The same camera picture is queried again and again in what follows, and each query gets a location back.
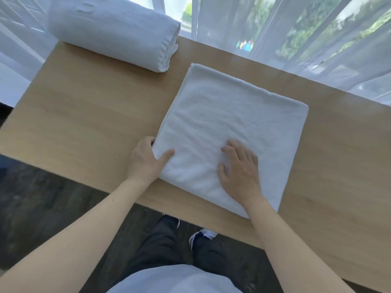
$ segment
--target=forearm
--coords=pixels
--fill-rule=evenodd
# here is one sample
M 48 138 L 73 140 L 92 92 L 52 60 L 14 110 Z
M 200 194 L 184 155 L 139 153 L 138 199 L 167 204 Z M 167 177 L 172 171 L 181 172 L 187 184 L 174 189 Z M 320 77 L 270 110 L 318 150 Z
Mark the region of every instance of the forearm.
M 345 284 L 260 194 L 246 211 L 285 293 L 349 292 Z
M 139 195 L 127 180 L 94 208 L 23 258 L 0 278 L 1 292 L 79 292 Z

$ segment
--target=left hand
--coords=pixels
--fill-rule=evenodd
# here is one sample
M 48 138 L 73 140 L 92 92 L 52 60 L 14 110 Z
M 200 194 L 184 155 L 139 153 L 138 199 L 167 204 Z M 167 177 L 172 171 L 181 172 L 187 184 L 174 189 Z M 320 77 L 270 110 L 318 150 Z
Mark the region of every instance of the left hand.
M 145 137 L 137 143 L 130 157 L 128 179 L 141 179 L 150 184 L 159 177 L 164 165 L 173 157 L 175 150 L 170 149 L 156 159 L 152 152 L 154 140 L 155 137 Z

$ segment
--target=dark floor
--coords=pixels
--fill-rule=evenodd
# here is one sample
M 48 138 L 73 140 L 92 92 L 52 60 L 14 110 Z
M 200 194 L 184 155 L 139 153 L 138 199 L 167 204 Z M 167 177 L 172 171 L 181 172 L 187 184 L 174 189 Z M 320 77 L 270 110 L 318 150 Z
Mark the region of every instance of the dark floor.
M 0 269 L 9 269 L 106 195 L 0 156 Z M 81 292 L 109 290 L 160 216 L 159 212 L 134 205 Z M 188 238 L 199 229 L 184 221 L 178 229 L 179 243 L 188 264 L 192 264 Z M 214 240 L 222 242 L 245 292 L 282 292 L 263 250 L 221 235 Z M 349 285 L 358 293 L 374 292 Z

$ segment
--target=sheer curtain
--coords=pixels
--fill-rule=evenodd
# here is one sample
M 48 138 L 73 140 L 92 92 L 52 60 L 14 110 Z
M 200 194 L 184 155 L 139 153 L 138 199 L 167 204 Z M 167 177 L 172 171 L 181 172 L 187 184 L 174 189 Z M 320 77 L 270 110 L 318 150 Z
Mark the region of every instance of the sheer curtain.
M 56 44 L 50 1 L 0 0 L 3 103 L 17 102 Z M 188 39 L 391 105 L 391 0 L 130 1 L 181 21 Z

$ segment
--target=person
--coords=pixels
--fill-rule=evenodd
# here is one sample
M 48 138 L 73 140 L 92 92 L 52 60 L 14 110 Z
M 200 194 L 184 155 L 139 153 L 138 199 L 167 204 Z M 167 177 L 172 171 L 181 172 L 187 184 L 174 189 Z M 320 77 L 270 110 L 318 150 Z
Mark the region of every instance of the person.
M 134 202 L 174 155 L 168 150 L 155 159 L 153 141 L 146 137 L 137 144 L 127 179 L 115 191 L 7 271 L 0 278 L 0 291 L 79 292 Z M 246 210 L 284 292 L 352 293 L 262 196 L 257 156 L 236 140 L 228 140 L 221 150 L 230 163 L 229 172 L 224 164 L 217 166 L 221 185 Z M 221 266 L 226 262 L 212 245 L 215 234 L 204 230 L 194 235 L 190 241 L 194 266 L 183 264 L 176 246 L 178 223 L 162 216 L 110 293 L 240 292 L 235 276 Z

